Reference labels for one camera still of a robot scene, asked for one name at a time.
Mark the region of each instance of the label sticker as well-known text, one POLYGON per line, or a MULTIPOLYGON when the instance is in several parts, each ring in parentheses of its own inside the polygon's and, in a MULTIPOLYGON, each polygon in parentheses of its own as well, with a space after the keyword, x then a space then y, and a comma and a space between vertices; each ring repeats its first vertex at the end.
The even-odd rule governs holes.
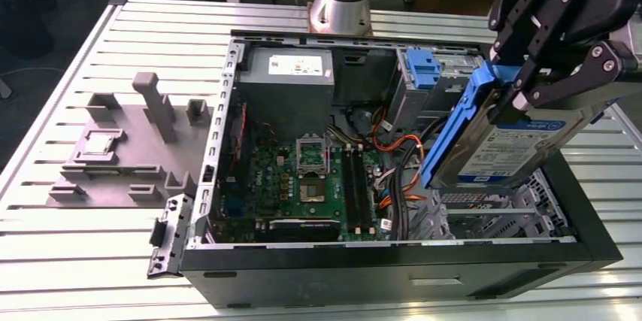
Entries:
POLYGON ((391 231, 393 230, 393 221, 386 219, 386 218, 382 218, 382 225, 381 225, 382 229, 385 231, 391 231))
POLYGON ((387 120, 383 120, 383 121, 382 121, 382 127, 383 127, 383 129, 385 129, 386 131, 389 131, 389 132, 393 130, 393 125, 389 123, 387 120))
POLYGON ((499 182, 511 177, 566 126, 562 120, 498 124, 463 166, 462 182, 499 182))
POLYGON ((323 75, 323 59, 319 56, 271 56, 268 74, 323 75))

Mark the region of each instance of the metal bracket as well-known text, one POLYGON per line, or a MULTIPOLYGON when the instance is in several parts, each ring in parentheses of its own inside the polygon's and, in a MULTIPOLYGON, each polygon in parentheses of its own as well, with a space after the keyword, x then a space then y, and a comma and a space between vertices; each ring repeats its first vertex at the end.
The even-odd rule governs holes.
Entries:
POLYGON ((150 244, 154 246, 147 278, 183 277, 179 266, 184 244, 188 239, 190 217, 194 198, 176 195, 164 205, 163 216, 156 218, 151 231, 150 244))

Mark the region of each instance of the green motherboard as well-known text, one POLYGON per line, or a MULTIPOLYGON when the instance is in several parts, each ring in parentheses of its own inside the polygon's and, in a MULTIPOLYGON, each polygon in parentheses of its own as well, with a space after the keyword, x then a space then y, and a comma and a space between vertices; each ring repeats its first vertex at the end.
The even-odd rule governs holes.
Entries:
MULTIPOLYGON (((307 164, 323 163, 323 158, 316 157, 318 149, 310 147, 300 151, 300 158, 307 164)), ((362 155, 365 174, 373 177, 373 170, 381 165, 379 154, 363 152, 362 155)), ((224 195, 224 208, 230 210, 223 227, 227 229, 227 242, 254 242, 255 221, 262 219, 336 220, 342 224, 338 241, 379 239, 375 227, 359 229, 358 232, 349 230, 342 148, 328 148, 327 160, 330 171, 326 175, 307 174, 299 177, 295 146, 259 146, 254 149, 244 196, 224 195)), ((369 205, 375 220, 371 199, 369 205)))

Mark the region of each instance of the metal table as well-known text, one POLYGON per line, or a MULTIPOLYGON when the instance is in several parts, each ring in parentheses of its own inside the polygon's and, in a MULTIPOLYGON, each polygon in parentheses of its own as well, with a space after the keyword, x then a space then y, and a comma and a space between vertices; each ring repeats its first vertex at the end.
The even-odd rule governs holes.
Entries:
MULTIPOLYGON (((373 13, 374 33, 385 36, 490 42, 486 24, 479 17, 373 13)), ((0 319, 635 319, 642 313, 635 299, 642 296, 642 140, 617 106, 563 154, 623 261, 511 300, 215 310, 186 279, 146 279, 159 209, 46 208, 60 164, 90 118, 83 106, 91 94, 116 92, 122 104, 143 104, 131 78, 155 71, 174 105, 190 98, 214 100, 231 29, 304 32, 306 10, 166 0, 107 7, 0 176, 0 319)))

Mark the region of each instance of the screw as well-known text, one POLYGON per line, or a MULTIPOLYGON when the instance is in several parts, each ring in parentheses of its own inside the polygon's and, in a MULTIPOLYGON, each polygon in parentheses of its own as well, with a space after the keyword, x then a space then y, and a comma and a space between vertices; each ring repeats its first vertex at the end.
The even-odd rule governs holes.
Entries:
POLYGON ((573 69, 571 75, 575 75, 579 69, 582 69, 582 65, 578 65, 575 69, 573 69))
POLYGON ((593 48, 591 50, 591 55, 593 55, 593 58, 597 58, 598 56, 602 55, 602 47, 598 45, 595 48, 593 48))
POLYGON ((611 71, 615 67, 615 62, 613 62, 611 60, 607 60, 605 63, 603 63, 603 66, 602 66, 602 69, 605 71, 611 71))

